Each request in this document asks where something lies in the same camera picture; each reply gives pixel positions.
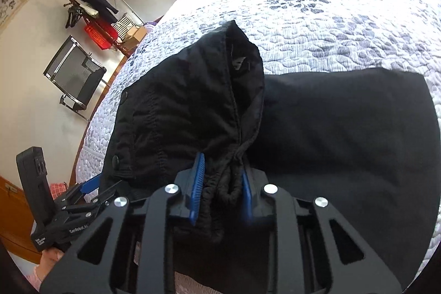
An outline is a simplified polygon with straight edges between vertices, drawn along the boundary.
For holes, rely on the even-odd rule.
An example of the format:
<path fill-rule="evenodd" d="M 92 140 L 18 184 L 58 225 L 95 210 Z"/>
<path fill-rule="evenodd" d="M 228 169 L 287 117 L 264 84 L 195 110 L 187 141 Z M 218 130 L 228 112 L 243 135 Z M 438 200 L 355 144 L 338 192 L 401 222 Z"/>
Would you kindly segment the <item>left hand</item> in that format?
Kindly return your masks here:
<path fill-rule="evenodd" d="M 33 268 L 33 272 L 30 275 L 25 276 L 35 290 L 40 291 L 43 280 L 63 256 L 64 252 L 57 248 L 42 251 L 40 263 Z"/>

